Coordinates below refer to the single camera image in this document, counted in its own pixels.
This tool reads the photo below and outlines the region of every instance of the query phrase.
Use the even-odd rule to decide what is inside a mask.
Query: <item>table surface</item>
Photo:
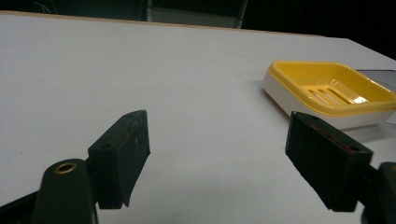
[[[334,213],[285,154],[289,117],[265,93],[276,60],[396,69],[349,39],[0,14],[0,204],[146,109],[151,154],[131,205],[100,223],[360,223]],[[345,130],[396,161],[387,123]]]

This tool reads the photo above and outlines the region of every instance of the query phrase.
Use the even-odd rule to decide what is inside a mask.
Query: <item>plastic dish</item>
[[[383,122],[396,111],[393,91],[342,63],[275,61],[263,84],[287,114],[311,114],[338,129]]]

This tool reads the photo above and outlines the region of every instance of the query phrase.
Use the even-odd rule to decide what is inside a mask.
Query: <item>soap dish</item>
[[[342,63],[275,61],[263,86],[288,115],[311,114],[338,129],[380,123],[396,111],[396,93]]]

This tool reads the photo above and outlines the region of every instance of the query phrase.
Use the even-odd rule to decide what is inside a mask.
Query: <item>dark wall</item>
[[[0,10],[133,21],[147,20],[147,0],[0,0]]]
[[[393,1],[249,0],[242,28],[351,39],[396,60]]]
[[[153,0],[154,7],[165,7],[220,16],[235,17],[242,0]]]

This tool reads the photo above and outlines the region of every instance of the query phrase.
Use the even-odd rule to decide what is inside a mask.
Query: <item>black background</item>
[[[0,10],[145,21],[147,0],[1,0]],[[236,17],[240,0],[153,0],[154,7]],[[393,1],[249,0],[242,29],[351,39],[396,60]]]

